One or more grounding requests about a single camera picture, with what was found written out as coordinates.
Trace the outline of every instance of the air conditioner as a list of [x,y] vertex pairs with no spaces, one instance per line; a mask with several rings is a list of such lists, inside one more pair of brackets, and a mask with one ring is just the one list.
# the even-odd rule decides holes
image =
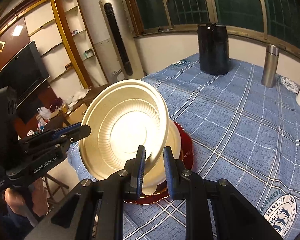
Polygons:
[[122,0],[100,0],[99,4],[125,79],[143,78],[145,75]]

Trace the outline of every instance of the blue gripper pad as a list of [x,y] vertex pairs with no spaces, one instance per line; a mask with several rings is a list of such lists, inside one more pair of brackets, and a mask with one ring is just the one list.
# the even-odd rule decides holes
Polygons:
[[66,134],[66,133],[70,132],[71,130],[76,129],[76,128],[80,127],[80,126],[81,126],[81,123],[78,122],[78,123],[75,123],[75,124],[73,124],[73,125],[67,126],[67,127],[65,127],[65,128],[59,129],[59,130],[57,130],[56,133],[53,135],[53,139],[57,139],[57,138],[59,138],[61,135]]
[[143,176],[146,164],[146,148],[144,146],[140,145],[138,147],[135,161],[140,165],[137,173],[137,195],[141,195]]
[[179,185],[179,174],[170,146],[166,146],[163,150],[163,163],[166,172],[168,192],[172,199],[174,199],[176,188]]

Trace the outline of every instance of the green window glass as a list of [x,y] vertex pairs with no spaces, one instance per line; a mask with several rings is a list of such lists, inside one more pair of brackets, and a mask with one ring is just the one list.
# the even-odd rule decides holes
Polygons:
[[218,22],[263,32],[260,0],[215,0]]
[[136,0],[144,29],[168,26],[162,0]]
[[265,0],[268,34],[300,49],[300,7],[295,0]]
[[203,24],[209,21],[206,0],[166,0],[173,25]]

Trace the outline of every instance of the television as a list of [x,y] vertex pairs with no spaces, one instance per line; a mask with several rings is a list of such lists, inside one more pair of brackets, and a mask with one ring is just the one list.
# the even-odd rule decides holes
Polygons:
[[0,70],[0,88],[12,87],[17,91],[17,106],[49,78],[35,42],[20,50]]

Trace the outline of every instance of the blue plaid tablecloth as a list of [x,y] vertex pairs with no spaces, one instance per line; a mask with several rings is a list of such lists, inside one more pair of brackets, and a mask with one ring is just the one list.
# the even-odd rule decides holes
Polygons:
[[[162,94],[170,119],[191,136],[192,170],[205,179],[228,179],[284,239],[292,240],[300,231],[296,95],[278,82],[272,89],[264,87],[259,66],[235,59],[230,64],[228,74],[208,75],[200,71],[195,54],[143,80]],[[93,179],[77,144],[69,150],[68,160],[79,179]],[[124,204],[125,240],[185,239],[185,224],[184,200]]]

